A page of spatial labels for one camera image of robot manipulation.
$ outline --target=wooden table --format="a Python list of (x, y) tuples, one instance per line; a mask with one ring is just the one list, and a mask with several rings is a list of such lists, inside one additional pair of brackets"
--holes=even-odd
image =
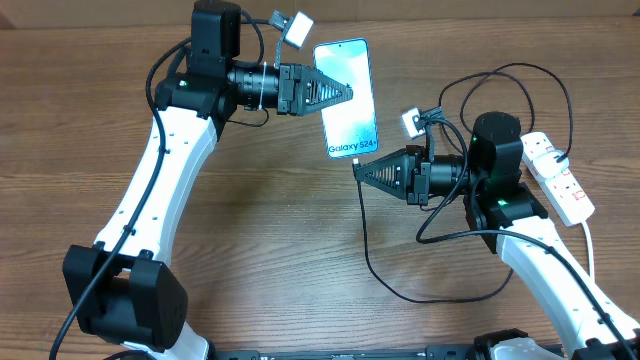
[[(118, 205), (144, 150), (151, 115), (144, 80), (189, 27), (0, 32), (0, 358), (45, 358), (71, 308), (61, 273), (71, 244), (89, 246)], [(597, 207), (597, 282), (640, 318), (640, 21), (637, 18), (442, 20), (320, 24), (313, 44), (369, 42), (381, 147), (370, 161), (410, 143), (399, 120), (433, 107), (450, 81), (512, 61), (556, 72), (576, 119), (571, 167)], [(276, 33), (265, 29), (266, 54)], [(256, 56), (250, 28), (243, 58)], [(562, 92), (543, 73), (514, 69), (554, 144), (567, 144)], [(459, 124), (471, 84), (444, 102)], [(512, 83), (491, 81), (467, 118), (489, 110), (529, 121)], [(236, 119), (259, 121), (239, 111)], [(451, 149), (438, 140), (438, 151)], [(176, 234), (172, 271), (189, 293), (188, 321), (219, 349), (260, 351), (419, 348), (464, 343), (518, 327), (557, 343), (549, 320), (516, 276), (495, 298), (466, 305), (413, 305), (390, 294), (363, 258), (350, 159), (326, 156), (319, 114), (273, 117), (262, 129), (229, 124), (205, 163)], [(584, 235), (565, 228), (529, 175), (564, 241), (586, 265)], [(416, 298), (480, 295), (508, 272), (479, 238), (433, 246), (414, 235), (425, 215), (364, 188), (373, 266)], [(461, 204), (432, 233), (466, 228)], [(100, 359), (116, 346), (74, 324), (64, 359)]]

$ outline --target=phone screen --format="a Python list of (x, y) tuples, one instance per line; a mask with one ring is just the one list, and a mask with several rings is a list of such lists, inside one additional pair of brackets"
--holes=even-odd
[(327, 154), (340, 158), (378, 150), (369, 50), (364, 39), (320, 44), (313, 49), (315, 66), (349, 85), (353, 99), (322, 109)]

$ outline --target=black cable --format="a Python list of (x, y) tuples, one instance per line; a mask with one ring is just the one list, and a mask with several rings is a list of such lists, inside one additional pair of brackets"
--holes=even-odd
[[(560, 156), (556, 160), (557, 162), (562, 162), (564, 159), (567, 158), (567, 156), (569, 156), (569, 152), (571, 151), (571, 145), (573, 144), (573, 106), (571, 105), (571, 97), (569, 97), (569, 91), (564, 86), (564, 83), (562, 82), (562, 80), (560, 80), (560, 78), (556, 76), (556, 74), (554, 74), (551, 71), (543, 68), (542, 66), (529, 64), (529, 63), (509, 63), (509, 64), (506, 64), (506, 65), (500, 66), (499, 68), (495, 69), (494, 71), (499, 71), (499, 70), (502, 70), (502, 69), (505, 69), (505, 68), (508, 68), (508, 67), (511, 67), (511, 66), (524, 66), (524, 67), (530, 67), (530, 68), (534, 68), (534, 69), (540, 70), (540, 71), (546, 73), (547, 75), (551, 76), (558, 83), (558, 85), (560, 85), (560, 88), (562, 88), (562, 92), (564, 93), (564, 97), (567, 100), (567, 110), (569, 111), (569, 144), (567, 145), (567, 151), (565, 151), (564, 155)], [(478, 83), (481, 84), (485, 80), (486, 80), (486, 78), (480, 80)]]
[(582, 280), (582, 277), (580, 277), (578, 272), (573, 268), (573, 266), (571, 266), (571, 264), (567, 261), (567, 259), (565, 259), (562, 255), (560, 255), (558, 253), (558, 251), (553, 246), (549, 246), (549, 245), (547, 245), (547, 244), (545, 244), (545, 243), (543, 243), (543, 242), (541, 242), (539, 240), (533, 239), (533, 238), (531, 238), (529, 236), (526, 236), (526, 235), (523, 235), (523, 234), (519, 234), (519, 233), (516, 233), (516, 232), (513, 232), (513, 231), (507, 231), (507, 230), (471, 230), (471, 231), (462, 231), (462, 232), (457, 232), (457, 233), (453, 233), (453, 234), (449, 234), (449, 235), (439, 236), (438, 239), (432, 239), (431, 241), (429, 241), (429, 243), (442, 242), (442, 241), (446, 241), (446, 240), (457, 239), (457, 238), (460, 238), (460, 237), (472, 236), (472, 235), (505, 235), (505, 236), (511, 236), (511, 237), (518, 238), (520, 240), (524, 240), (524, 241), (526, 241), (528, 243), (534, 244), (534, 245), (542, 248), (545, 252), (553, 255), (553, 257), (555, 257), (558, 261), (560, 261), (560, 263), (567, 269), (567, 271), (569, 271), (569, 273), (571, 274), (573, 279), (576, 281), (576, 283), (578, 284), (578, 286), (580, 287), (580, 289), (582, 290), (584, 295), (587, 297), (587, 300), (589, 300), (589, 303), (591, 303), (591, 305), (593, 306), (593, 309), (598, 313), (598, 316), (600, 316), (600, 319), (607, 325), (607, 328), (609, 328), (611, 333), (620, 342), (620, 345), (622, 346), (624, 351), (627, 353), (628, 358), (636, 360), (636, 356), (633, 354), (633, 351), (631, 350), (631, 348), (627, 344), (626, 340), (624, 339), (622, 334), (620, 334), (618, 329), (613, 325), (613, 322), (611, 321), (611, 318), (609, 317), (609, 314), (607, 314), (604, 311), (604, 309), (602, 308), (602, 306), (600, 306), (600, 304), (598, 303), (596, 298), (593, 296), (593, 294), (589, 290), (589, 287), (584, 282), (584, 280)]
[(248, 127), (263, 127), (267, 123), (267, 121), (269, 121), (269, 111), (266, 108), (262, 108), (262, 110), (264, 110), (265, 114), (267, 114), (267, 118), (264, 119), (264, 122), (262, 122), (261, 124), (249, 124), (249, 123), (244, 123), (241, 121), (233, 121), (233, 120), (227, 120), (227, 122), (242, 125), (242, 126), (248, 126)]
[(477, 214), (478, 214), (478, 210), (476, 209), (476, 203), (475, 203), (476, 191), (478, 190), (478, 185), (480, 185), (480, 182), (486, 179), (487, 177), (488, 176), (486, 175), (482, 177), (478, 177), (478, 180), (476, 180), (476, 182), (471, 187), (471, 194), (469, 194), (469, 202), (471, 204), (471, 213), (473, 214), (474, 217), (477, 217)]
[(264, 39), (262, 39), (262, 31), (260, 31), (260, 28), (258, 28), (256, 21), (253, 20), (253, 18), (251, 17), (251, 15), (249, 15), (248, 12), (246, 12), (245, 10), (240, 10), (240, 14), (242, 14), (242, 16), (244, 16), (245, 19), (247, 19), (247, 22), (249, 22), (249, 24), (253, 26), (253, 29), (256, 31), (256, 35), (258, 35), (258, 41), (260, 42), (260, 55), (258, 56), (258, 61), (256, 61), (252, 65), (252, 66), (258, 66), (260, 65), (260, 63), (262, 62), (262, 58), (264, 57)]
[(84, 291), (82, 292), (82, 295), (80, 295), (80, 297), (78, 298), (78, 301), (73, 306), (73, 309), (71, 309), (71, 312), (69, 313), (66, 320), (62, 324), (62, 327), (60, 328), (60, 331), (58, 332), (58, 335), (56, 336), (56, 339), (54, 340), (53, 345), (51, 346), (51, 351), (49, 353), (50, 360), (56, 359), (58, 350), (60, 349), (60, 345), (62, 344), (62, 340), (64, 339), (64, 336), (67, 334), (67, 331), (69, 331), (69, 328), (73, 323), (73, 319), (78, 314), (78, 311), (80, 310), (80, 308), (84, 305), (91, 291), (93, 291), (93, 289), (96, 287), (98, 282), (102, 280), (102, 277), (107, 272), (109, 265), (113, 262), (113, 260), (115, 259), (115, 256), (118, 254), (118, 252), (124, 245), (125, 241), (127, 240), (127, 237), (133, 230), (133, 226), (138, 220), (138, 217), (142, 212), (142, 208), (144, 207), (144, 204), (147, 202), (147, 199), (151, 194), (151, 190), (153, 189), (153, 186), (155, 185), (156, 180), (158, 179), (158, 174), (160, 173), (160, 168), (162, 167), (162, 161), (164, 160), (164, 154), (166, 151), (165, 149), (166, 138), (165, 138), (164, 126), (162, 125), (162, 120), (160, 119), (160, 114), (158, 113), (158, 109), (156, 108), (154, 100), (151, 96), (151, 82), (153, 80), (153, 76), (155, 75), (160, 65), (162, 65), (162, 63), (165, 60), (167, 60), (169, 56), (171, 56), (173, 53), (175, 53), (178, 49), (180, 49), (184, 45), (188, 44), (190, 41), (191, 41), (191, 37), (188, 37), (182, 40), (176, 46), (172, 47), (169, 51), (167, 51), (164, 55), (162, 55), (162, 57), (160, 57), (160, 59), (158, 59), (158, 61), (156, 61), (155, 64), (153, 64), (153, 66), (151, 67), (151, 70), (149, 71), (149, 75), (147, 76), (147, 82), (145, 84), (145, 90), (146, 90), (146, 96), (147, 96), (147, 104), (149, 105), (149, 108), (151, 108), (151, 112), (153, 113), (153, 117), (158, 127), (158, 133), (160, 134), (160, 146), (158, 147), (158, 150), (159, 150), (158, 160), (156, 161), (156, 165), (153, 169), (153, 173), (151, 174), (151, 178), (149, 179), (149, 183), (147, 184), (147, 187), (145, 188), (144, 193), (140, 198), (140, 202), (138, 202), (138, 205), (136, 206), (133, 214), (131, 215), (131, 219), (129, 220), (127, 225), (124, 227), (122, 235), (120, 236), (120, 239), (114, 246), (113, 250), (111, 250), (111, 254), (109, 254), (105, 262), (102, 264), (102, 266), (96, 273), (96, 275), (91, 279), (91, 282), (89, 283), (89, 285), (87, 285), (87, 287), (84, 289)]
[[(429, 195), (429, 200), (431, 200), (431, 199), (433, 199), (433, 198), (436, 198), (436, 197), (438, 197), (438, 196), (433, 195), (433, 194), (432, 194), (432, 195)], [(448, 203), (447, 203), (447, 205), (445, 205), (445, 206), (449, 206), (449, 205), (451, 205), (451, 203), (453, 203), (454, 201), (456, 201), (456, 199), (457, 199), (457, 198), (458, 198), (458, 195), (456, 194), (456, 196), (452, 197), (452, 198), (451, 198), (451, 200), (449, 200), (449, 202), (448, 202)], [(430, 208), (423, 209), (423, 208), (422, 208), (423, 206), (424, 206), (424, 205), (420, 205), (420, 210), (422, 210), (422, 211), (424, 211), (424, 212), (432, 212), (433, 210), (435, 210), (435, 209), (437, 208), (437, 206), (434, 206), (434, 207), (430, 207)]]
[(143, 350), (125, 350), (125, 351), (121, 351), (119, 353), (113, 354), (111, 356), (108, 356), (108, 357), (104, 358), (103, 360), (120, 360), (120, 359), (125, 359), (128, 356), (136, 356), (136, 355), (142, 355), (142, 356), (144, 356), (145, 359), (148, 358), (146, 351), (143, 351)]
[[(518, 84), (518, 86), (520, 86), (520, 89), (522, 89), (522, 92), (524, 93), (524, 95), (527, 98), (527, 102), (529, 103), (529, 110), (531, 111), (531, 125), (529, 126), (529, 132), (533, 131), (533, 127), (535, 125), (536, 122), (536, 114), (535, 111), (533, 109), (533, 101), (531, 100), (531, 96), (529, 95), (529, 92), (527, 91), (527, 89), (525, 88), (524, 84), (522, 84), (522, 82), (520, 80), (518, 80), (515, 76), (511, 75), (511, 74), (507, 74), (507, 73), (503, 73), (503, 72), (499, 72), (499, 69), (496, 69), (494, 71), (484, 71), (484, 72), (480, 72), (477, 74), (473, 74), (473, 75), (469, 75), (469, 76), (465, 76), (463, 78), (460, 78), (452, 83), (450, 83), (449, 85), (445, 86), (444, 89), (442, 89), (442, 91), (440, 92), (440, 96), (438, 97), (438, 106), (442, 106), (442, 97), (444, 96), (444, 93), (452, 86), (459, 84), (461, 82), (467, 81), (469, 79), (473, 79), (473, 78), (477, 78), (480, 76), (484, 76), (484, 79), (488, 78), (489, 76), (492, 75), (498, 75), (498, 76), (504, 76), (507, 77), (511, 80), (513, 80), (516, 84)], [(462, 125), (464, 125), (465, 129), (467, 129), (467, 131), (469, 131), (470, 133), (472, 132), (471, 129), (467, 126), (467, 124), (464, 121), (464, 118), (462, 117), (462, 113), (464, 111), (464, 106), (467, 102), (467, 100), (469, 99), (469, 97), (471, 96), (471, 94), (473, 93), (473, 91), (475, 91), (475, 89), (477, 87), (479, 87), (480, 85), (476, 84), (476, 86), (469, 92), (469, 94), (467, 94), (467, 97), (465, 98), (465, 101), (462, 104), (462, 107), (460, 109), (460, 120), (462, 121)], [(444, 136), (447, 138), (447, 140), (449, 141), (449, 144), (451, 144), (451, 146), (453, 146), (453, 148), (458, 152), (462, 154), (462, 150), (459, 149), (456, 144), (453, 142), (453, 140), (451, 139), (451, 137), (449, 136), (449, 133), (447, 132), (447, 130), (445, 129), (444, 125), (441, 125), (440, 128), (442, 129), (442, 132), (444, 134)]]
[(504, 280), (504, 282), (502, 283), (502, 285), (500, 285), (500, 287), (497, 288), (495, 291), (493, 291), (492, 293), (486, 294), (486, 295), (472, 297), (472, 298), (415, 300), (415, 299), (411, 299), (409, 297), (406, 297), (406, 296), (398, 293), (391, 286), (389, 286), (386, 282), (384, 282), (384, 280), (382, 280), (380, 278), (380, 276), (378, 276), (378, 274), (375, 272), (375, 270), (373, 270), (373, 267), (371, 266), (371, 261), (369, 260), (369, 241), (368, 241), (368, 236), (367, 236), (367, 217), (366, 217), (366, 214), (365, 214), (365, 211), (364, 211), (364, 201), (362, 199), (362, 185), (361, 185), (360, 181), (357, 181), (357, 184), (358, 184), (358, 197), (360, 198), (360, 211), (362, 213), (362, 231), (363, 231), (363, 234), (364, 234), (363, 235), (363, 238), (364, 238), (364, 259), (367, 262), (367, 267), (369, 268), (369, 271), (371, 272), (371, 275), (373, 275), (373, 277), (375, 277), (376, 280), (378, 280), (378, 282), (380, 282), (380, 284), (382, 284), (384, 287), (386, 287), (387, 290), (391, 291), (391, 293), (393, 295), (399, 297), (402, 300), (405, 300), (405, 301), (408, 301), (408, 302), (414, 303), (414, 304), (441, 304), (441, 303), (462, 304), (462, 303), (470, 303), (470, 302), (477, 302), (477, 301), (487, 300), (487, 299), (497, 295), (500, 291), (502, 291), (502, 289), (505, 288), (505, 286), (507, 286), (507, 284), (509, 283), (509, 280), (511, 280), (511, 276), (513, 276), (513, 269), (511, 269), (509, 271), (509, 274), (507, 274), (507, 277)]
[[(258, 25), (270, 25), (269, 24), (269, 20), (267, 20), (267, 19), (253, 19), (253, 22), (258, 24)], [(241, 23), (244, 24), (244, 25), (251, 24), (247, 20), (242, 20)]]
[[(440, 123), (441, 125), (447, 126), (456, 135), (456, 137), (458, 138), (458, 141), (460, 142), (460, 146), (462, 148), (463, 165), (462, 165), (462, 171), (460, 173), (461, 174), (466, 174), (467, 173), (467, 168), (469, 167), (469, 155), (467, 153), (467, 145), (465, 144), (464, 138), (462, 137), (462, 134), (460, 134), (460, 131), (455, 126), (453, 126), (453, 124), (448, 122), (447, 120), (432, 119), (432, 120), (430, 120), (430, 122), (431, 123)], [(433, 210), (433, 212), (431, 212), (431, 215), (429, 215), (427, 220), (425, 220), (425, 222), (420, 227), (420, 230), (418, 230), (418, 233), (416, 234), (416, 241), (420, 242), (419, 241), (420, 237), (422, 236), (422, 233), (425, 231), (427, 226), (429, 226), (429, 224), (431, 224), (433, 219), (436, 216), (438, 216), (438, 213), (440, 213), (440, 211), (447, 205), (447, 202), (450, 201), (454, 196), (456, 196), (456, 194), (458, 194), (458, 189), (460, 188), (460, 185), (462, 185), (462, 182), (463, 182), (464, 179), (465, 179), (464, 176), (460, 176), (458, 178), (458, 181), (456, 182), (456, 184), (453, 186), (453, 188), (449, 192), (449, 194), (447, 194), (447, 196), (444, 197), (442, 202), (440, 202), (440, 204), (435, 208), (435, 210)]]
[[(495, 70), (489, 72), (489, 73), (485, 73), (484, 77), (482, 79), (480, 79), (474, 86), (473, 88), (469, 91), (469, 93), (467, 94), (467, 96), (465, 97), (464, 101), (462, 102), (462, 106), (460, 107), (460, 121), (462, 122), (462, 125), (469, 131), (472, 132), (471, 129), (469, 129), (469, 127), (467, 126), (465, 120), (464, 120), (464, 108), (467, 104), (467, 101), (469, 100), (469, 98), (471, 97), (471, 94), (473, 94), (473, 92), (479, 88), (482, 84), (484, 84), (487, 79), (493, 75), (500, 75), (500, 76), (504, 76), (501, 74), (505, 74), (505, 73), (501, 73), (500, 70), (511, 67), (511, 66), (524, 66), (524, 67), (530, 67), (530, 68), (534, 68), (537, 70), (540, 70), (544, 73), (546, 73), (547, 75), (551, 76), (557, 83), (558, 85), (560, 85), (560, 88), (562, 88), (562, 92), (564, 93), (564, 97), (567, 100), (567, 110), (569, 112), (569, 144), (567, 145), (567, 151), (564, 153), (564, 155), (560, 156), (556, 161), (557, 162), (562, 162), (567, 156), (569, 156), (569, 152), (571, 151), (571, 146), (573, 144), (573, 106), (571, 105), (571, 97), (569, 96), (569, 91), (567, 90), (566, 86), (564, 85), (564, 83), (562, 82), (562, 80), (560, 80), (560, 78), (558, 78), (558, 76), (556, 76), (556, 74), (552, 73), (551, 71), (543, 68), (542, 66), (538, 66), (538, 65), (534, 65), (534, 64), (529, 64), (529, 63), (509, 63), (506, 65), (502, 65), (498, 68), (496, 68)], [(442, 92), (440, 93), (440, 98), (438, 99), (438, 106), (442, 105), (442, 96), (444, 94), (444, 92), (450, 88), (451, 86), (458, 84), (462, 81), (466, 81), (469, 80), (471, 78), (474, 77), (479, 77), (479, 76), (483, 76), (482, 73), (478, 73), (478, 74), (474, 74), (474, 75), (470, 75), (467, 77), (464, 77), (462, 79), (456, 80), (453, 83), (447, 85)], [(529, 108), (531, 109), (531, 126), (529, 127), (529, 131), (531, 132), (533, 131), (533, 126), (535, 123), (535, 116), (533, 113), (533, 103), (531, 102), (531, 98), (529, 97), (528, 93), (526, 92), (526, 90), (523, 91), (525, 92), (525, 95), (527, 96), (527, 100), (529, 101)], [(453, 143), (453, 141), (451, 140), (451, 138), (449, 137), (449, 134), (447, 133), (447, 130), (442, 127), (442, 131), (445, 135), (445, 137), (447, 138), (447, 140), (449, 141), (449, 143), (454, 147), (454, 149), (456, 149), (458, 152), (461, 152), (460, 149), (458, 149), (456, 147), (456, 145)]]

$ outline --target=power strip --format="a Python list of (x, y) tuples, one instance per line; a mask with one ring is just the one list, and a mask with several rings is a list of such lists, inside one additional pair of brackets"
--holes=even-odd
[(558, 163), (563, 154), (556, 150), (542, 132), (521, 137), (524, 145), (522, 161), (538, 181), (562, 222), (566, 226), (583, 223), (593, 214), (595, 207), (569, 170), (569, 160)]

